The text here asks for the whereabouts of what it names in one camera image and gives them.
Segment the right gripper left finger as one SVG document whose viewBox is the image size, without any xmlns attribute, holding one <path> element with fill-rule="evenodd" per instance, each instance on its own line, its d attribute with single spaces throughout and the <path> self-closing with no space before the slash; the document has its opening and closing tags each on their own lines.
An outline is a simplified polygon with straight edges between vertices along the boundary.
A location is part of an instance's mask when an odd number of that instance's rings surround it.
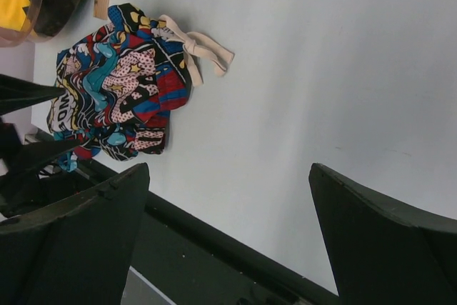
<svg viewBox="0 0 457 305">
<path fill-rule="evenodd" d="M 120 304 L 149 193 L 137 164 L 1 222 L 2 304 Z"/>
</svg>

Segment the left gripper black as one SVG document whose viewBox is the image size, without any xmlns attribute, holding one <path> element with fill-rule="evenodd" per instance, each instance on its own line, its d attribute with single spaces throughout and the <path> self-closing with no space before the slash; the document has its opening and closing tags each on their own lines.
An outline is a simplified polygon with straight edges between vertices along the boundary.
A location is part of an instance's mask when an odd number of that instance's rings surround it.
<svg viewBox="0 0 457 305">
<path fill-rule="evenodd" d="M 58 98 L 64 88 L 43 86 L 1 75 L 1 115 Z M 13 124 L 1 122 L 1 215 L 25 214 L 49 204 L 40 172 L 61 155 L 75 149 L 76 140 L 40 141 L 23 144 Z"/>
</svg>

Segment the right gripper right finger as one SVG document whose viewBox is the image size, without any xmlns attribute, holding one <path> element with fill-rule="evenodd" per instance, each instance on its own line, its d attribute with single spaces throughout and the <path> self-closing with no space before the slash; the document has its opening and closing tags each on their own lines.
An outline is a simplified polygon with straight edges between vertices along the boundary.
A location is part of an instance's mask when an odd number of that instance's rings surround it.
<svg viewBox="0 0 457 305">
<path fill-rule="evenodd" d="M 456 220 L 323 164 L 308 180 L 342 304 L 456 303 Z"/>
</svg>

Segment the comic print shorts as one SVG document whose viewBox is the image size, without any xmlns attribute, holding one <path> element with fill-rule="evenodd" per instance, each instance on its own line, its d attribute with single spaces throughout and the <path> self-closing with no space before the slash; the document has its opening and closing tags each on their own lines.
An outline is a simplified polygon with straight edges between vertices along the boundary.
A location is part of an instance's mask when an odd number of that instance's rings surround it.
<svg viewBox="0 0 457 305">
<path fill-rule="evenodd" d="M 223 76 L 233 53 L 199 32 L 184 32 L 169 16 L 151 19 L 132 4 L 109 7 L 109 22 L 61 51 L 51 102 L 50 133 L 76 147 L 58 160 L 71 172 L 100 152 L 117 161 L 161 154 L 170 114 L 202 85 L 197 59 Z"/>
</svg>

